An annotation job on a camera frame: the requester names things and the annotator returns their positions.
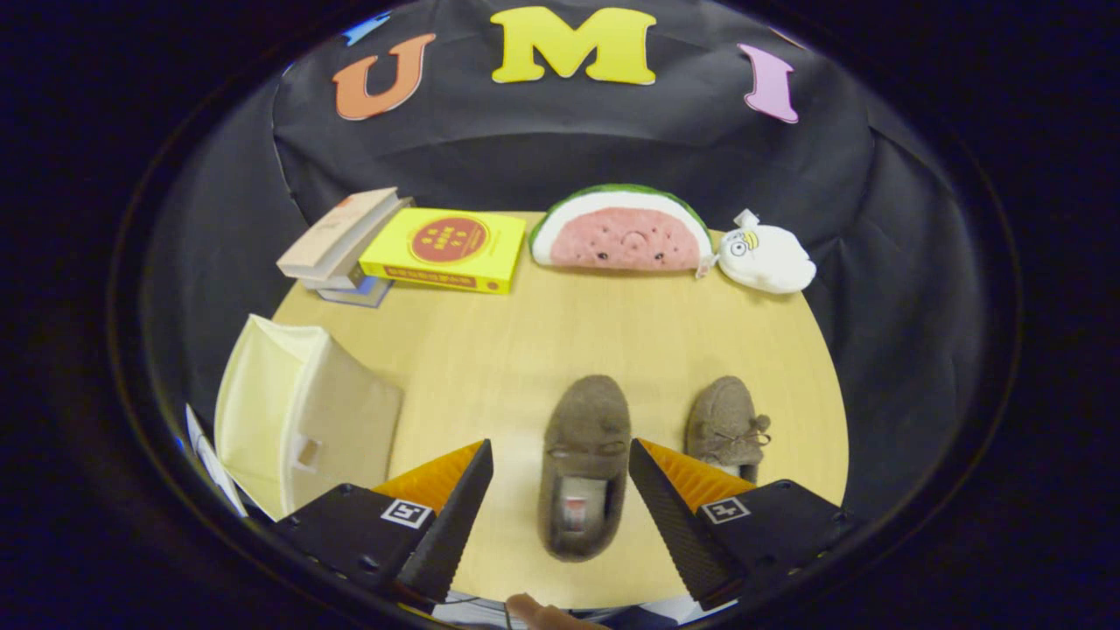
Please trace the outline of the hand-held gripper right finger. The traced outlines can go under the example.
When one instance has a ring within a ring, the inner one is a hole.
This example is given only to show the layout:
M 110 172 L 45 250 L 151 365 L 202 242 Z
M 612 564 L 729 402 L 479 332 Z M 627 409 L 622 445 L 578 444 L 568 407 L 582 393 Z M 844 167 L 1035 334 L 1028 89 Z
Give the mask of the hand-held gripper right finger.
M 831 555 L 855 515 L 780 479 L 756 487 L 699 458 L 634 438 L 629 478 L 701 609 L 773 597 Z

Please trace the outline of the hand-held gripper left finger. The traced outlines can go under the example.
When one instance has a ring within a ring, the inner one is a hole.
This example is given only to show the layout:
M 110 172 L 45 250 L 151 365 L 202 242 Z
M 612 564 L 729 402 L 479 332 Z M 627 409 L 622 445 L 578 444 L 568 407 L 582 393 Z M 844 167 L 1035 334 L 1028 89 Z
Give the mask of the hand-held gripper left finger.
M 408 606 L 440 605 L 493 474 L 491 441 L 477 441 L 373 489 L 332 487 L 273 530 L 336 578 Z

